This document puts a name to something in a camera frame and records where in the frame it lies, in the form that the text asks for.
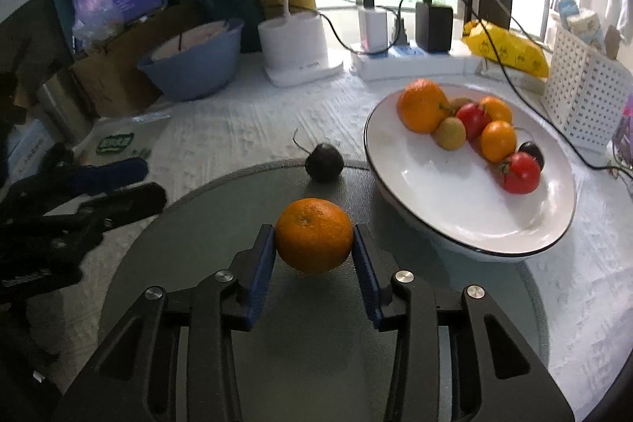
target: white plastic basket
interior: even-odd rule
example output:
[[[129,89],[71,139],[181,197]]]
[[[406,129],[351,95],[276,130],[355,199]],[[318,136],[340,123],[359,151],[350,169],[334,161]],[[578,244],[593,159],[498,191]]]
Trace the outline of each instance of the white plastic basket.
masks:
[[[572,144],[603,153],[632,86],[633,76],[626,67],[558,29],[541,100],[552,122]]]

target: black clamp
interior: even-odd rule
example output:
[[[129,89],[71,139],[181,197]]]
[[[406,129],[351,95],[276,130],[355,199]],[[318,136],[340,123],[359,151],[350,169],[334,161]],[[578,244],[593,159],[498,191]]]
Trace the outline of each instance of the black clamp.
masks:
[[[62,164],[14,183],[0,204],[0,304],[77,283],[85,255],[103,233],[159,214],[167,203],[131,158],[102,167]],[[99,195],[69,215],[46,215],[79,195]]]
[[[231,331],[249,331],[259,318],[273,236],[272,226],[262,226],[251,249],[194,288],[148,288],[80,372],[53,420],[175,420],[178,339],[189,326],[189,422],[242,421]],[[432,288],[379,251],[366,226],[355,228],[352,254],[367,316],[379,331],[398,332],[385,421],[438,419],[441,325],[451,339],[454,421],[574,420],[552,377],[483,288]]]

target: red tomato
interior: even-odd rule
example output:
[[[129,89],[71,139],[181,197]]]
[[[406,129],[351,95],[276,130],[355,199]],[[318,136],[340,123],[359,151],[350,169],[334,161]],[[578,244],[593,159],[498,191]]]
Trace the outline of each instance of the red tomato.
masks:
[[[490,115],[479,104],[474,102],[464,104],[457,110],[455,116],[463,122],[466,128],[466,138],[469,141],[478,138],[485,127],[493,121]]]
[[[538,188],[540,167],[536,158],[526,152],[515,152],[501,164],[503,189],[510,193],[527,194]]]

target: cardboard box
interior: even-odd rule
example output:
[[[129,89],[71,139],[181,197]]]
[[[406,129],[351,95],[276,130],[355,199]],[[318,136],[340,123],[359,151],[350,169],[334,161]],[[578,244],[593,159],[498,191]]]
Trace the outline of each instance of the cardboard box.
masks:
[[[71,70],[99,117],[136,115],[161,96],[161,91],[136,68],[151,50],[202,23],[193,1],[153,15],[112,38],[77,61]]]

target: white desk lamp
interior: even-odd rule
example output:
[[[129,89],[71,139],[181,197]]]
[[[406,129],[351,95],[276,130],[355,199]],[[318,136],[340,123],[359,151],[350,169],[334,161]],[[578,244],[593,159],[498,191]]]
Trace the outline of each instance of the white desk lamp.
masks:
[[[290,13],[258,26],[265,69],[276,86],[294,86],[326,78],[343,69],[341,53],[328,52],[321,16],[314,12]]]

